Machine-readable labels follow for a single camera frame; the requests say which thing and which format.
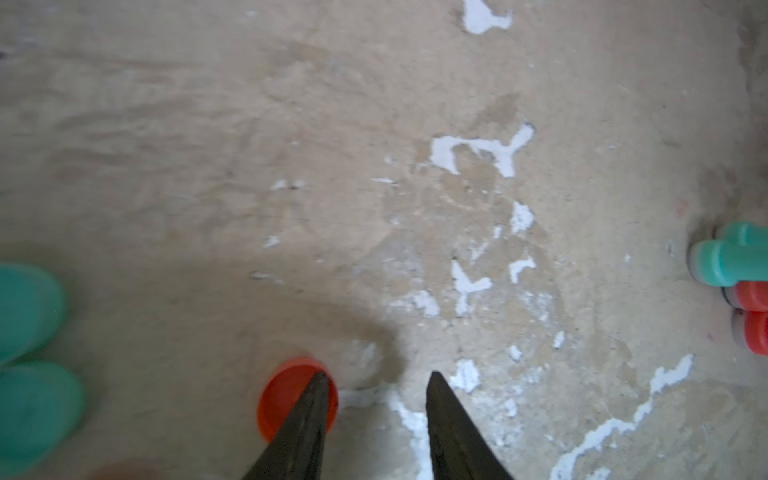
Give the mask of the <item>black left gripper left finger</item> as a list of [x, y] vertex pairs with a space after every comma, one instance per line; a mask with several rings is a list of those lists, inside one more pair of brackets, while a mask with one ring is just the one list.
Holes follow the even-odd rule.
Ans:
[[306, 479], [321, 477], [330, 379], [315, 373], [273, 440], [243, 480]]

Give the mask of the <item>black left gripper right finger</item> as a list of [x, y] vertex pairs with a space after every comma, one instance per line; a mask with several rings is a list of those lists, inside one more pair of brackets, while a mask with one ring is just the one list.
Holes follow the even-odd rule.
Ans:
[[430, 459], [435, 480], [513, 480], [438, 371], [426, 389]]

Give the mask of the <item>green stamp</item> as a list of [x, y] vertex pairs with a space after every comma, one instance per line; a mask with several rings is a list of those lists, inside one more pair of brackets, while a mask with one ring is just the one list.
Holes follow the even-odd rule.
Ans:
[[714, 287], [732, 287], [740, 281], [767, 280], [766, 246], [705, 240], [690, 248], [687, 263], [695, 280]]
[[768, 228], [748, 221], [731, 222], [717, 227], [714, 238], [743, 246], [767, 246]]

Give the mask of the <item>red stamp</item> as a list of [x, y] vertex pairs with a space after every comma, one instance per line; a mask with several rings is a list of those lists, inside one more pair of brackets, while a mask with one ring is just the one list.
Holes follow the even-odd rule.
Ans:
[[735, 309], [768, 311], [767, 281], [741, 281], [732, 287], [723, 288], [723, 294], [729, 305]]
[[766, 312], [735, 310], [731, 330], [738, 345], [754, 354], [768, 355]]

